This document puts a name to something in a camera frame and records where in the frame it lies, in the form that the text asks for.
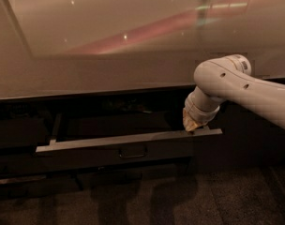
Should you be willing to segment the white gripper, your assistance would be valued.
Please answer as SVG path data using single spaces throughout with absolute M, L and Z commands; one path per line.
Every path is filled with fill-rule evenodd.
M 214 119 L 218 111 L 219 107 L 210 112 L 201 110 L 193 101 L 187 98 L 183 109 L 183 126 L 186 132 L 192 132 L 197 128 L 205 126 Z

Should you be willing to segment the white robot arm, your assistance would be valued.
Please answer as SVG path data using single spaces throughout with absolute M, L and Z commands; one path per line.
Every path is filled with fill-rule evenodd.
M 194 71 L 196 87 L 185 100 L 186 131 L 207 125 L 229 100 L 285 129 L 285 85 L 256 79 L 245 56 L 234 54 L 200 63 Z

